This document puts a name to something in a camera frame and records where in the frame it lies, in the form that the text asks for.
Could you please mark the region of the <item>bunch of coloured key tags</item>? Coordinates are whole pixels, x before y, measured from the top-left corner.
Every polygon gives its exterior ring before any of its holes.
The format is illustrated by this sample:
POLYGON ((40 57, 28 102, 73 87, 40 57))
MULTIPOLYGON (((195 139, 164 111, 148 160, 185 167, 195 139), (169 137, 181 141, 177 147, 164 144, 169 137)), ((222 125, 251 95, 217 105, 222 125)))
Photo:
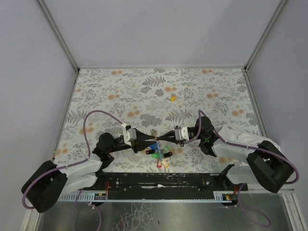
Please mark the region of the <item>bunch of coloured key tags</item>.
POLYGON ((160 141, 155 140, 155 144, 151 144, 148 148, 146 148, 146 154, 156 160, 156 167, 158 169, 161 169, 162 167, 170 167, 168 160, 171 158, 173 153, 170 151, 170 147, 168 145, 162 146, 160 141))

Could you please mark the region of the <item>yellow key tag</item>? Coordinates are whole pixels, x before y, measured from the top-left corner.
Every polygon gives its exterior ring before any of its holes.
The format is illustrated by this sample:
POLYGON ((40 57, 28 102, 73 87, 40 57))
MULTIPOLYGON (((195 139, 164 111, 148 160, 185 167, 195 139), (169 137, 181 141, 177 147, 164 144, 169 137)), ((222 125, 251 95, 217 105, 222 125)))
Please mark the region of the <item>yellow key tag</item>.
POLYGON ((173 101, 175 101, 175 99, 176 99, 176 95, 175 95, 175 94, 168 95, 168 99, 169 99, 171 102, 173 102, 173 101))

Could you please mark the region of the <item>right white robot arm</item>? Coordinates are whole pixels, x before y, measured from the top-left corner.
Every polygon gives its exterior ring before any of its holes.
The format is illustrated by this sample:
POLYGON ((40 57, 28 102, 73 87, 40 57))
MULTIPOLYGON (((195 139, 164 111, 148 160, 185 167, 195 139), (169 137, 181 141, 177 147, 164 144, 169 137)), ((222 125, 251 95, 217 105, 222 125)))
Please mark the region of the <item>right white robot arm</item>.
POLYGON ((259 184, 267 191, 277 193, 295 172, 295 167, 269 140, 261 139, 252 144, 229 141, 217 133, 206 116, 197 119, 194 127, 175 127, 158 139, 180 146, 199 140, 199 148, 204 154, 244 163, 244 166, 233 166, 227 171, 227 178, 233 184, 259 184))

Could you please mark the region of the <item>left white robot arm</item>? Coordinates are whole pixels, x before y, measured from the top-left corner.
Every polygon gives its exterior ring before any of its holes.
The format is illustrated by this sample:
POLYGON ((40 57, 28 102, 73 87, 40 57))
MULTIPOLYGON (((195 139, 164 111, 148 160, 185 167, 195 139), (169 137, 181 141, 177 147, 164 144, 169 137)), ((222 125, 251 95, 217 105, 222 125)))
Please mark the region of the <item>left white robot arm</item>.
POLYGON ((92 187, 114 160, 111 153, 131 149, 138 153, 155 144, 154 136, 128 127, 118 138, 110 133, 100 135, 95 148, 84 160, 59 167, 46 161, 23 185, 22 204, 39 213, 49 210, 61 196, 92 187))

